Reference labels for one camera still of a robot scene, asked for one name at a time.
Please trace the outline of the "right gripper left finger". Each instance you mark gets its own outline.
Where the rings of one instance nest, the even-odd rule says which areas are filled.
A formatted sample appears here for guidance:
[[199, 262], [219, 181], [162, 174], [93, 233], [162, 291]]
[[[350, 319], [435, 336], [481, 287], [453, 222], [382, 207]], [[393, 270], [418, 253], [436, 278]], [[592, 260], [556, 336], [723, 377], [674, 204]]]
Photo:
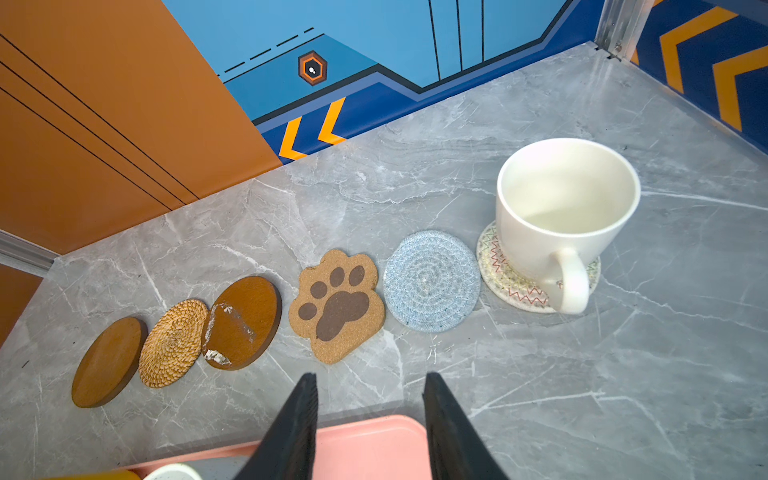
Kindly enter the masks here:
[[316, 375], [305, 373], [236, 479], [311, 479], [317, 419]]

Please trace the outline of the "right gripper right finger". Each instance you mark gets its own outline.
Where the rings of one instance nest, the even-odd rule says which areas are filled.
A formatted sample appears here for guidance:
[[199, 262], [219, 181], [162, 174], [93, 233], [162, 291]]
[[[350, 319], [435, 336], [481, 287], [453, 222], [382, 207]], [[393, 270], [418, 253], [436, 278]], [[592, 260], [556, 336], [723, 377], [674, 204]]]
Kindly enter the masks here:
[[426, 375], [422, 397], [433, 479], [508, 479], [439, 373]]

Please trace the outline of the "white mug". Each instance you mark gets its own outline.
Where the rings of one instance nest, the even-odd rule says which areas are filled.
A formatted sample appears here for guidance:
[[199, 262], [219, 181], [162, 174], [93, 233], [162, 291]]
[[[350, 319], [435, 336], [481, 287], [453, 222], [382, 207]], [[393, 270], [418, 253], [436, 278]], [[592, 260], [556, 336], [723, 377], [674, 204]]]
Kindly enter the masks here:
[[152, 471], [144, 480], [202, 480], [202, 477], [190, 465], [172, 463]]
[[639, 206], [634, 167], [594, 141], [552, 138], [513, 153], [496, 190], [496, 231], [508, 264], [557, 312], [582, 313], [590, 297], [588, 265]]

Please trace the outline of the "glossy brown round coaster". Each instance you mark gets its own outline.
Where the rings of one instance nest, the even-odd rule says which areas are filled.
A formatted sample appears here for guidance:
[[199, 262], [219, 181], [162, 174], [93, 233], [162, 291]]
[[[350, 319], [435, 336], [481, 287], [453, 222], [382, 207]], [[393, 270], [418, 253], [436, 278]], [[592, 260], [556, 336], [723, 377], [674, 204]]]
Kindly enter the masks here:
[[203, 333], [203, 358], [220, 370], [250, 365], [272, 342], [282, 306], [277, 287], [266, 278], [247, 276], [234, 282], [211, 307]]

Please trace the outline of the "cork paw print coaster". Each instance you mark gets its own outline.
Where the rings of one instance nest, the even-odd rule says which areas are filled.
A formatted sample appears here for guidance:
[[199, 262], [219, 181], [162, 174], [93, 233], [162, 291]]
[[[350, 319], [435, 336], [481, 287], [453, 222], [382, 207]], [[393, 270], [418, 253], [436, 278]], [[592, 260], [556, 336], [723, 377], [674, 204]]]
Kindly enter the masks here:
[[334, 364], [384, 325], [385, 305], [376, 293], [378, 270], [365, 255], [328, 251], [299, 275], [299, 293], [289, 309], [293, 331], [310, 341], [317, 360]]

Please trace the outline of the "woven rattan round coaster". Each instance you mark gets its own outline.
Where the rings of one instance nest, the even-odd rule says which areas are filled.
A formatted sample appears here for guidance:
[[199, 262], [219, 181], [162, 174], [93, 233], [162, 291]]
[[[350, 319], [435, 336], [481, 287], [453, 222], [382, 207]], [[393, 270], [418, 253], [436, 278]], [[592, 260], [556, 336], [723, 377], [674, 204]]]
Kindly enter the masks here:
[[139, 375], [145, 386], [167, 387], [189, 371], [200, 355], [208, 316], [203, 301], [187, 299], [160, 318], [140, 354]]

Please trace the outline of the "light blue woven coaster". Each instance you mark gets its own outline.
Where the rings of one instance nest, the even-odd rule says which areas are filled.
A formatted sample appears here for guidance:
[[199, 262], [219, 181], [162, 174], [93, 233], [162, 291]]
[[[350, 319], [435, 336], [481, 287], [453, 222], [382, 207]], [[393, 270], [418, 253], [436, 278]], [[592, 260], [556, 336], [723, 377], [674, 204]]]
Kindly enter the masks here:
[[457, 237], [423, 230], [406, 237], [383, 275], [385, 302], [404, 326], [440, 333], [457, 327], [474, 310], [481, 291], [474, 254]]

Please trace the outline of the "yellow mug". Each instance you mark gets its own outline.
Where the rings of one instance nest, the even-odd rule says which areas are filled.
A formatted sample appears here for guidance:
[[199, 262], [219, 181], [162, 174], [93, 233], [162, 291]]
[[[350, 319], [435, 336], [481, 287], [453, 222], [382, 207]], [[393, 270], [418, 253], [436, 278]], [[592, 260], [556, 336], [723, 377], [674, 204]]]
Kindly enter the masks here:
[[140, 477], [130, 470], [111, 470], [92, 474], [52, 477], [45, 480], [140, 480]]

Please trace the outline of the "dark brown round coaster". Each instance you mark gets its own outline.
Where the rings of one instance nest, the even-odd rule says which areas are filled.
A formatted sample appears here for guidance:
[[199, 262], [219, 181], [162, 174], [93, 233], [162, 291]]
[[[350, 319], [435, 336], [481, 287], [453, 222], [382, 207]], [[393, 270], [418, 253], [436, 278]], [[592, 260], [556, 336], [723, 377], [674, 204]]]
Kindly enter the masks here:
[[144, 321], [125, 317], [112, 323], [91, 344], [75, 373], [71, 398], [79, 408], [113, 400], [138, 369], [148, 335]]

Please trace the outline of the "multicolour woven round coaster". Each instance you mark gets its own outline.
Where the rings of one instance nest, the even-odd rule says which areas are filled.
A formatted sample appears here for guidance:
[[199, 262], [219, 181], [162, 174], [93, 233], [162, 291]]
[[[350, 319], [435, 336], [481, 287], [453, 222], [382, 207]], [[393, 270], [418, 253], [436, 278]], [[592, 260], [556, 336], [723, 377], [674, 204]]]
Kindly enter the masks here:
[[513, 307], [580, 314], [599, 280], [599, 255], [610, 240], [605, 229], [560, 234], [499, 217], [482, 232], [477, 260], [486, 285]]

